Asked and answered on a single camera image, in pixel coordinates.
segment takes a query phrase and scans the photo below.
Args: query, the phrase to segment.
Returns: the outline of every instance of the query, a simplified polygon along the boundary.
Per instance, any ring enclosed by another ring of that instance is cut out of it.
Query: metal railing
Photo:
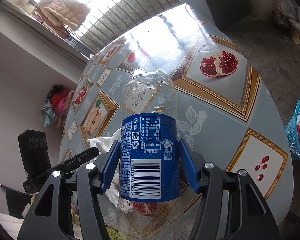
[[[90,0],[86,20],[72,33],[94,52],[178,0]]]

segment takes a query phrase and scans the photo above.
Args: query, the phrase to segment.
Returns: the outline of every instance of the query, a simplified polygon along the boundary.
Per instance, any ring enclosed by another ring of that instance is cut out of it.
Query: recycling symbol
[[[139,142],[138,142],[138,141],[133,141],[133,142],[131,143],[131,146],[132,146],[133,149],[137,149],[138,146],[139,146]]]

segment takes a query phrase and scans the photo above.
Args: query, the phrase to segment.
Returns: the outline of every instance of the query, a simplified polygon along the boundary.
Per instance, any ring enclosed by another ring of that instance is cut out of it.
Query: blue gripper pad
[[[201,180],[201,167],[205,163],[201,154],[196,156],[188,146],[188,143],[182,138],[178,143],[178,153],[182,162],[183,169],[186,174],[186,178],[189,186],[194,192],[201,193],[201,186],[199,181]]]
[[[99,169],[99,180],[101,180],[100,190],[103,193],[110,188],[120,158],[120,145],[120,142],[115,140],[109,152],[100,154],[96,159],[96,165]]]

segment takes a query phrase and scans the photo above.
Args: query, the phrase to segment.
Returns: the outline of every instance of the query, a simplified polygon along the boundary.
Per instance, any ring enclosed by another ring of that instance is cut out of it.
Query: blue bottle label
[[[164,202],[180,197],[176,120],[157,113],[124,119],[119,174],[124,199]]]

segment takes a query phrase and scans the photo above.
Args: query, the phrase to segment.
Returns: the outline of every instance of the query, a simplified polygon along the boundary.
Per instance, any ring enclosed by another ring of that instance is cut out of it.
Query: can icon on label
[[[165,142],[163,145],[163,152],[165,157],[172,157],[172,146],[171,143]]]

